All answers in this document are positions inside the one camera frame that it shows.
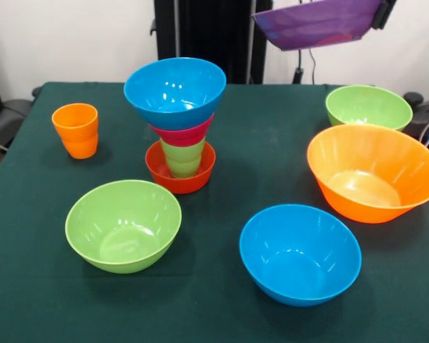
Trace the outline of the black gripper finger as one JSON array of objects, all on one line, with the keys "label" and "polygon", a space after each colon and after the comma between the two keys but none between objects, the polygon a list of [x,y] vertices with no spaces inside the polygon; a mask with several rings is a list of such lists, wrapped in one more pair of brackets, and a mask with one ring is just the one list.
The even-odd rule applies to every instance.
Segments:
[{"label": "black gripper finger", "polygon": [[372,20],[372,29],[384,29],[396,2],[396,0],[382,0],[380,2]]}]

